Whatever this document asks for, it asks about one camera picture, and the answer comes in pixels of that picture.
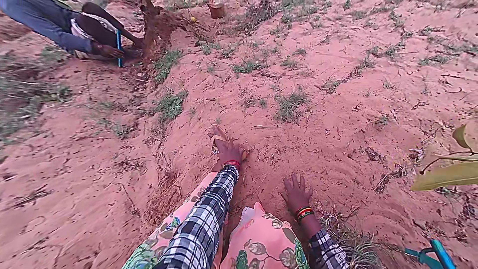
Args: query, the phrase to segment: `sparse grass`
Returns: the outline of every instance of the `sparse grass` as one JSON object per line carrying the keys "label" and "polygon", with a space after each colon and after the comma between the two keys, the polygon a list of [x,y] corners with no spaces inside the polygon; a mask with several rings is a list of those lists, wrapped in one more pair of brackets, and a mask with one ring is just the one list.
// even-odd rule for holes
{"label": "sparse grass", "polygon": [[319,89],[325,91],[326,94],[336,93],[337,87],[343,82],[343,80],[329,78],[322,83]]}
{"label": "sparse grass", "polygon": [[280,53],[280,51],[281,50],[279,49],[278,45],[275,45],[275,47],[271,49],[272,54]]}
{"label": "sparse grass", "polygon": [[351,269],[381,268],[380,258],[376,253],[379,246],[373,243],[372,235],[360,234],[348,228],[347,217],[341,213],[328,213],[325,210],[322,212],[323,215],[319,218],[320,224],[343,248]]}
{"label": "sparse grass", "polygon": [[275,36],[278,37],[278,35],[279,35],[280,33],[282,33],[283,30],[284,30],[284,28],[283,28],[281,25],[278,25],[278,26],[275,27],[274,29],[270,29],[270,30],[269,30],[269,33],[270,33],[271,35],[275,35]]}
{"label": "sparse grass", "polygon": [[298,48],[292,53],[292,55],[302,55],[305,56],[307,54],[307,51],[304,48]]}
{"label": "sparse grass", "polygon": [[46,101],[65,101],[71,95],[68,87],[47,82],[27,82],[4,77],[0,72],[0,147],[15,139],[9,137],[32,120]]}
{"label": "sparse grass", "polygon": [[231,56],[234,53],[234,50],[235,50],[235,48],[233,48],[233,47],[225,48],[225,49],[222,50],[221,56],[224,59],[231,59]]}
{"label": "sparse grass", "polygon": [[262,99],[259,100],[259,105],[260,105],[261,108],[263,108],[263,109],[264,109],[264,108],[267,108],[267,101],[266,101],[264,98],[262,98]]}
{"label": "sparse grass", "polygon": [[166,124],[176,119],[181,112],[183,112],[183,102],[186,99],[188,92],[183,90],[177,94],[168,91],[159,101],[153,101],[155,105],[154,111],[161,113],[159,116],[159,123]]}
{"label": "sparse grass", "polygon": [[400,19],[401,17],[401,15],[397,15],[395,13],[395,10],[392,10],[389,14],[389,19],[393,20],[393,25],[396,28],[403,28],[403,26],[405,25],[405,21]]}
{"label": "sparse grass", "polygon": [[232,70],[235,73],[249,74],[252,71],[260,70],[266,67],[267,64],[264,62],[249,60],[247,62],[243,62],[241,65],[232,65]]}
{"label": "sparse grass", "polygon": [[374,68],[375,62],[370,60],[370,58],[367,56],[363,60],[360,61],[360,64],[354,69],[343,79],[343,81],[347,82],[351,78],[356,78],[360,77],[362,75],[362,71],[367,69],[367,68]]}
{"label": "sparse grass", "polygon": [[356,10],[356,11],[352,11],[351,13],[349,13],[349,15],[352,15],[352,19],[354,21],[356,21],[356,20],[360,20],[360,19],[365,18],[367,16],[367,11]]}
{"label": "sparse grass", "polygon": [[281,22],[285,24],[287,29],[291,29],[292,28],[292,15],[288,14],[288,13],[282,14]]}
{"label": "sparse grass", "polygon": [[381,7],[373,7],[370,12],[369,12],[369,15],[374,15],[374,14],[377,14],[377,13],[382,13],[382,12],[389,12],[390,10],[393,10],[394,7],[393,6],[381,6]]}
{"label": "sparse grass", "polygon": [[256,106],[256,103],[257,103],[257,98],[253,95],[249,95],[249,96],[246,96],[246,98],[244,98],[244,100],[242,101],[242,106],[247,109],[249,107]]}
{"label": "sparse grass", "polygon": [[376,124],[376,125],[385,126],[385,125],[388,124],[389,119],[390,119],[389,116],[384,114],[381,117],[379,117],[376,121],[374,121],[373,123]]}
{"label": "sparse grass", "polygon": [[205,55],[211,54],[211,47],[209,47],[208,45],[204,45],[203,46],[203,54],[205,54]]}
{"label": "sparse grass", "polygon": [[216,62],[210,62],[208,65],[207,65],[207,70],[206,72],[207,73],[210,73],[210,74],[213,74],[214,71],[216,70],[216,66],[217,66],[217,63]]}
{"label": "sparse grass", "polygon": [[392,85],[390,83],[390,81],[388,81],[387,79],[385,79],[383,82],[382,82],[382,86],[384,89],[394,89],[395,88],[395,85]]}
{"label": "sparse grass", "polygon": [[279,110],[275,118],[281,122],[295,123],[300,116],[299,106],[308,102],[307,96],[301,89],[291,93],[289,96],[276,94],[274,99],[279,104]]}
{"label": "sparse grass", "polygon": [[431,57],[420,59],[418,64],[421,66],[429,66],[432,65],[434,62],[438,64],[446,64],[451,58],[452,57],[450,56],[434,55]]}
{"label": "sparse grass", "polygon": [[352,1],[351,0],[346,0],[342,7],[344,8],[344,10],[350,9],[352,7]]}
{"label": "sparse grass", "polygon": [[121,139],[127,138],[128,134],[135,130],[133,126],[113,123],[106,118],[99,119],[97,121],[97,124],[102,125],[103,128],[109,129],[110,132],[113,132],[117,137]]}
{"label": "sparse grass", "polygon": [[46,45],[41,53],[38,61],[46,65],[55,65],[63,62],[68,58],[68,53],[57,46]]}
{"label": "sparse grass", "polygon": [[296,68],[297,61],[292,59],[290,56],[287,56],[285,60],[281,62],[281,67]]}
{"label": "sparse grass", "polygon": [[279,85],[277,85],[277,84],[272,84],[272,85],[271,85],[271,89],[275,92],[275,91],[277,91],[277,90],[279,89]]}
{"label": "sparse grass", "polygon": [[419,35],[429,36],[432,32],[444,32],[443,27],[426,26],[418,31]]}
{"label": "sparse grass", "polygon": [[169,50],[163,57],[154,63],[156,68],[156,81],[163,83],[169,75],[171,68],[176,65],[183,56],[181,50]]}
{"label": "sparse grass", "polygon": [[249,34],[256,30],[261,23],[275,16],[277,12],[279,9],[267,0],[261,1],[259,4],[251,4],[238,19],[235,30]]}
{"label": "sparse grass", "polygon": [[206,4],[204,0],[165,0],[164,9],[167,11],[178,11],[182,9],[190,9]]}

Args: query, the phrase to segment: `bangle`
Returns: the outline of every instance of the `bangle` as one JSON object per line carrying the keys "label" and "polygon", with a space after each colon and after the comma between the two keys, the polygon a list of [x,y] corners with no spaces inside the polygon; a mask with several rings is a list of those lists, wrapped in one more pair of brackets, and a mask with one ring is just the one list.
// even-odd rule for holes
{"label": "bangle", "polygon": [[296,211],[294,219],[299,222],[302,218],[310,214],[314,214],[314,211],[310,206],[305,206]]}
{"label": "bangle", "polygon": [[229,160],[229,161],[224,163],[224,165],[228,165],[228,164],[234,166],[235,168],[237,168],[237,170],[240,169],[240,164],[236,160]]}
{"label": "bangle", "polygon": [[307,208],[312,209],[310,206],[303,206],[303,207],[299,208],[299,209],[295,212],[294,218],[297,219],[297,216],[299,215],[299,213],[300,213],[302,210],[307,209]]}
{"label": "bangle", "polygon": [[308,216],[308,215],[314,215],[314,211],[311,210],[311,211],[307,211],[307,212],[305,212],[305,213],[302,213],[302,214],[297,218],[298,224],[301,225],[301,224],[302,224],[302,223],[301,223],[301,222],[302,222],[301,220],[302,220],[303,218],[305,218],[305,216]]}

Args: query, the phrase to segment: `black and white checkered shirt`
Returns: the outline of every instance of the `black and white checkered shirt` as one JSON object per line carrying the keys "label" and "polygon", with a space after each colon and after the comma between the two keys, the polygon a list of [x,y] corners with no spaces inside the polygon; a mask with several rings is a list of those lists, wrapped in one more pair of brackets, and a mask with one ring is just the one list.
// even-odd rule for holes
{"label": "black and white checkered shirt", "polygon": [[[154,269],[211,269],[219,245],[219,233],[229,210],[234,185],[239,171],[232,165],[224,166],[190,214],[181,223],[169,241]],[[348,268],[343,249],[332,242],[325,230],[319,231],[309,242],[317,268]]]}

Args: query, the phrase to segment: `red bangle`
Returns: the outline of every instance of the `red bangle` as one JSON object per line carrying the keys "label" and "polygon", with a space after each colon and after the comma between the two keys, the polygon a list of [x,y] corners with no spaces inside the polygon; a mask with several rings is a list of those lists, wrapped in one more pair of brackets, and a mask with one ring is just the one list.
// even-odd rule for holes
{"label": "red bangle", "polygon": [[234,167],[237,168],[238,170],[240,169],[240,164],[239,164],[239,162],[236,161],[236,160],[229,160],[229,161],[227,161],[227,162],[224,163],[224,165],[227,165],[227,164],[234,166]]}

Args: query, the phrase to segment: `beige sandal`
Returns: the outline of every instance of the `beige sandal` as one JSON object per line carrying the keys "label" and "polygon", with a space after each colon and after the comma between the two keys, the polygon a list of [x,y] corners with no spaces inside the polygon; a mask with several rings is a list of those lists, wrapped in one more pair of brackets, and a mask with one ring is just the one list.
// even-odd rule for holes
{"label": "beige sandal", "polygon": [[[224,129],[221,128],[221,126],[217,125],[217,124],[213,124],[209,127],[209,129],[207,130],[207,133],[211,133],[213,134],[212,132],[212,127],[213,126],[216,126],[219,131],[222,133],[222,135],[213,135],[212,138],[211,138],[211,151],[213,154],[217,155],[219,153],[219,149],[217,148],[217,145],[216,145],[216,142],[215,140],[218,139],[218,140],[221,140],[221,141],[224,141],[224,142],[227,142],[229,143],[230,142],[230,139],[229,139],[229,136],[228,134],[224,131]],[[244,161],[246,158],[247,158],[247,155],[249,153],[249,150],[247,149],[244,149],[244,152],[242,153],[242,160]]]}
{"label": "beige sandal", "polygon": [[219,149],[217,148],[217,145],[216,145],[216,142],[214,140],[218,139],[218,140],[221,140],[221,141],[224,141],[224,142],[227,142],[229,143],[230,140],[229,140],[229,136],[226,132],[224,132],[224,130],[221,128],[221,126],[217,125],[217,124],[213,124],[209,127],[209,129],[207,130],[207,133],[211,133],[213,134],[213,132],[211,131],[212,130],[212,127],[216,126],[219,131],[222,133],[222,135],[213,135],[212,138],[211,138],[211,150],[212,150],[212,153],[214,153],[215,155],[217,155],[219,153]]}

